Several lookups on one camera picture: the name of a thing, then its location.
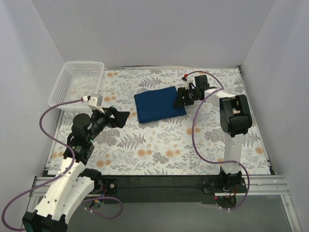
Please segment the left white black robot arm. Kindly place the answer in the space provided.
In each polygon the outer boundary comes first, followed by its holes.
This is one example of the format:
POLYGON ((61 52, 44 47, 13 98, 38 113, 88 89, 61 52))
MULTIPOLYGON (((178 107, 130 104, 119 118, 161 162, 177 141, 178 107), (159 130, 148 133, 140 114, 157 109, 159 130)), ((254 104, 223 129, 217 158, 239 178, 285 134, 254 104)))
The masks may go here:
POLYGON ((105 127, 123 128, 129 115, 109 107, 97 108, 91 116, 81 113, 73 118, 57 180, 51 182, 35 209, 24 214, 26 231, 67 231, 70 218, 87 194, 98 193, 103 187, 101 172, 86 168, 94 151, 94 139, 105 127))

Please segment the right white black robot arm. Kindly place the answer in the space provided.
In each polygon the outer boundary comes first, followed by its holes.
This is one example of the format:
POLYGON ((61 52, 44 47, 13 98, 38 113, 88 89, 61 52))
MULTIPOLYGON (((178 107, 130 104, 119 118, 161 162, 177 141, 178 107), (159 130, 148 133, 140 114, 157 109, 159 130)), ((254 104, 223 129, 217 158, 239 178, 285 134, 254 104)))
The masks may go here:
POLYGON ((221 82, 218 83, 219 87, 211 87, 208 83, 208 75, 216 81, 219 80, 208 72, 202 73, 194 79, 189 78, 189 73, 182 77, 185 86, 178 88, 173 107, 180 108, 193 105, 195 101, 201 101, 194 121, 203 103, 207 102, 219 107, 220 126, 225 134, 224 160, 217 162, 208 160, 207 163, 220 165, 217 186, 222 191, 229 192, 241 184, 241 169, 244 169, 240 163, 242 145, 245 134, 252 126, 252 115, 245 95, 224 92, 221 82))

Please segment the blue printed t shirt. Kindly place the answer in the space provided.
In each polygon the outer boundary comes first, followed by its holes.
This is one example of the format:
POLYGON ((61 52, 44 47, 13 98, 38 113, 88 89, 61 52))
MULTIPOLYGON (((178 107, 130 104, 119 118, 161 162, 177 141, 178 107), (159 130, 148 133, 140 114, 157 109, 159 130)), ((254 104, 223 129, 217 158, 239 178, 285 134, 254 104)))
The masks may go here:
POLYGON ((135 104, 138 121, 141 124, 186 115, 186 110, 174 108, 173 104, 177 97, 175 87, 167 87, 157 90, 148 90, 135 94, 135 104))

